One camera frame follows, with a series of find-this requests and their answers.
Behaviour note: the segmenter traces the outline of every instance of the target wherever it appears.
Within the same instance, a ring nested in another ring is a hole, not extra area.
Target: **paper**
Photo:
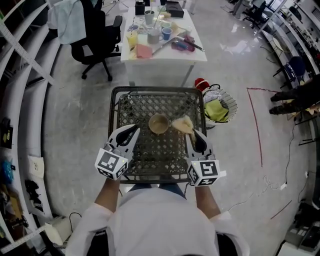
[[[136,45],[136,56],[142,59],[149,59],[152,57],[152,48],[138,43]]]
[[[280,187],[280,190],[283,190],[284,188],[286,188],[287,187],[287,184],[286,183],[283,183],[282,185],[281,185],[281,187]]]
[[[45,174],[44,158],[28,155],[28,159],[29,159],[29,173],[43,179]]]
[[[227,176],[227,171],[226,170],[220,171],[220,177],[225,177],[225,176]]]

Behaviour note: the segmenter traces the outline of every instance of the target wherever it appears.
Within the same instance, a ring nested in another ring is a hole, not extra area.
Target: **wire mesh grid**
[[[201,93],[127,93],[119,96],[116,127],[137,124],[140,134],[133,150],[130,167],[124,177],[128,183],[186,182],[186,148],[184,135],[172,126],[163,134],[149,129],[149,119],[154,114],[164,114],[171,123],[188,115],[194,128],[204,130],[199,111]]]

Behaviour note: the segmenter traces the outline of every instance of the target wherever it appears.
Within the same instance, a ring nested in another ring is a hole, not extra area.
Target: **wire basket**
[[[232,98],[227,92],[222,90],[220,88],[219,84],[215,83],[215,84],[209,86],[208,88],[206,88],[202,92],[202,96],[204,97],[205,94],[210,91],[216,91],[221,95],[220,103],[221,103],[222,107],[229,110],[229,112],[228,112],[228,119],[225,122],[213,121],[207,115],[205,115],[205,125],[206,125],[207,129],[211,129],[211,128],[215,127],[216,125],[222,125],[222,124],[229,123],[231,121],[231,119],[234,118],[234,116],[236,115],[236,113],[238,111],[238,105],[237,105],[236,101],[234,100],[234,98]]]

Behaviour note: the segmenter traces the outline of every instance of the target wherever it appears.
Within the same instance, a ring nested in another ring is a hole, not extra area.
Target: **black box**
[[[135,15],[145,15],[145,2],[135,2]]]
[[[183,18],[185,14],[179,2],[175,1],[167,1],[165,4],[165,10],[171,14],[171,17]]]

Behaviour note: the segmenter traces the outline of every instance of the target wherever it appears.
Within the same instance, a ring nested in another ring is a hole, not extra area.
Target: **blue cup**
[[[164,27],[162,29],[163,40],[169,40],[172,34],[172,29],[170,27]]]

